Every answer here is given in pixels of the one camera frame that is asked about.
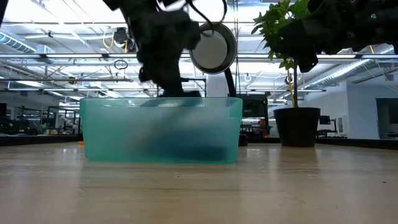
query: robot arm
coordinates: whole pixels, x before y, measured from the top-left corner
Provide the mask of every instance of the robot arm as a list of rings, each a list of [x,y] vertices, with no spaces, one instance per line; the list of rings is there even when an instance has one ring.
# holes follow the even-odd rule
[[[194,49],[200,40],[199,23],[182,9],[162,11],[156,0],[103,0],[110,9],[120,9],[134,39],[142,63],[139,79],[152,80],[164,96],[184,96],[178,63],[183,49]],[[168,6],[177,0],[161,0]]]

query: desk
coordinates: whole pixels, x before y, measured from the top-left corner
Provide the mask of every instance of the desk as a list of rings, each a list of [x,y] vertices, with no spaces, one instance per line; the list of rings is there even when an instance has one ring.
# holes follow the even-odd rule
[[[87,162],[76,143],[0,148],[2,223],[395,223],[398,153],[250,144],[230,165]]]

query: computer monitor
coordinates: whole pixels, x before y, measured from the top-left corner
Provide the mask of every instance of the computer monitor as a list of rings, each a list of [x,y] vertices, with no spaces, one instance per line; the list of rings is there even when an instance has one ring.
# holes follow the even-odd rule
[[[329,116],[320,116],[319,124],[330,124],[330,117]]]

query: black plant pot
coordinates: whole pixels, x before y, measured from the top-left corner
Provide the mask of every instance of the black plant pot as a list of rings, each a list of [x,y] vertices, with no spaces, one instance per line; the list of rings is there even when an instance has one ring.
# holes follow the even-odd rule
[[[274,110],[280,142],[283,146],[313,147],[317,136],[319,108]]]

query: plant stem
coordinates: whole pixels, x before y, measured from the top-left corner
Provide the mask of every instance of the plant stem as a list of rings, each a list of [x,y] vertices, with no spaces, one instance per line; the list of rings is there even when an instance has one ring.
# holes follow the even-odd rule
[[[299,107],[299,104],[298,104],[298,101],[297,101],[297,60],[296,59],[294,59],[294,73],[293,73],[293,81],[294,81],[294,83],[293,83],[293,85],[294,85],[294,96],[293,96],[293,98],[294,98],[294,105],[293,105],[293,107],[294,108],[298,108]]]

